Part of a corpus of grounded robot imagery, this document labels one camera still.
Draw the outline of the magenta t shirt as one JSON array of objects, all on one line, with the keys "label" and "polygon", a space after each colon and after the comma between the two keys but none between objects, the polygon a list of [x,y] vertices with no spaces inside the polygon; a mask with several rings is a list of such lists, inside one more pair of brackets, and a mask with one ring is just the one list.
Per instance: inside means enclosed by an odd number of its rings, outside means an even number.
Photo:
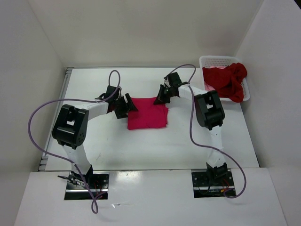
[{"label": "magenta t shirt", "polygon": [[155,97],[132,98],[138,111],[128,113],[127,128],[136,129],[161,129],[168,124],[168,108],[165,104],[155,105]]}]

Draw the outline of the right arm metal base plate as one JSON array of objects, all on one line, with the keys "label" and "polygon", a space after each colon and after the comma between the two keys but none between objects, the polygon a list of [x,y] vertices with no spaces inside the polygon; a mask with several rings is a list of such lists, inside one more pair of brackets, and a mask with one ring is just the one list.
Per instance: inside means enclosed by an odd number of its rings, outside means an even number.
[{"label": "right arm metal base plate", "polygon": [[217,182],[210,182],[205,170],[192,170],[191,178],[194,198],[223,197],[224,192],[230,197],[237,195],[230,170]]}]

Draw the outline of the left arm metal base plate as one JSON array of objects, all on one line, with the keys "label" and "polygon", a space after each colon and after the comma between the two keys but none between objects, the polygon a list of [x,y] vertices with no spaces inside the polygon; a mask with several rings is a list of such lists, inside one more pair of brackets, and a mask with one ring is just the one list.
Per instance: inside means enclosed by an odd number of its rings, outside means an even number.
[{"label": "left arm metal base plate", "polygon": [[[87,182],[93,196],[97,200],[108,199],[109,176],[108,171],[94,171],[91,179]],[[71,173],[67,177],[59,176],[59,178],[67,180],[64,200],[92,200],[81,179],[76,178]]]}]

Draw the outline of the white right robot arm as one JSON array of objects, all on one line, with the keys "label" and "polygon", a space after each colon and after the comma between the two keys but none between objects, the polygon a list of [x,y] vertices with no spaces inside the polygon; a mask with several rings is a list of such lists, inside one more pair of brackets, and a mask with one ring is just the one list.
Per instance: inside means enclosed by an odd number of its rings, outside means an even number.
[{"label": "white right robot arm", "polygon": [[192,102],[190,116],[190,138],[192,137],[192,121],[196,116],[198,124],[210,134],[208,145],[199,147],[209,149],[206,162],[206,179],[210,185],[219,184],[227,175],[228,166],[222,154],[222,125],[225,113],[217,91],[205,91],[189,83],[179,85],[160,85],[155,105],[170,103],[172,97],[182,97]]}]

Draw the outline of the dark red t shirt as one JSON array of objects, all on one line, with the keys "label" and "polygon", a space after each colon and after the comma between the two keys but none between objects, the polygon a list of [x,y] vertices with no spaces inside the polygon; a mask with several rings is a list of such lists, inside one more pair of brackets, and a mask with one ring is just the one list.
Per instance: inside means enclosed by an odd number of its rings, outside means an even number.
[{"label": "dark red t shirt", "polygon": [[213,87],[219,97],[229,98],[236,103],[243,101],[244,94],[241,83],[246,76],[247,70],[241,63],[233,63],[223,69],[203,67],[205,83]]}]

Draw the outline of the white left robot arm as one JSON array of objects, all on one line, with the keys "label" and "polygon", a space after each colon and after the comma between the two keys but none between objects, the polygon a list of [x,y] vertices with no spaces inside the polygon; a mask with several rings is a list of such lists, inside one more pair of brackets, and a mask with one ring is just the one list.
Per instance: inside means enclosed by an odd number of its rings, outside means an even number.
[{"label": "white left robot arm", "polygon": [[71,161],[71,175],[66,179],[74,185],[89,188],[95,176],[93,167],[87,159],[84,141],[87,136],[88,121],[101,115],[114,112],[118,119],[126,118],[129,112],[137,112],[130,95],[115,95],[107,101],[96,100],[95,103],[61,107],[52,130],[52,137],[63,147],[68,160]]}]

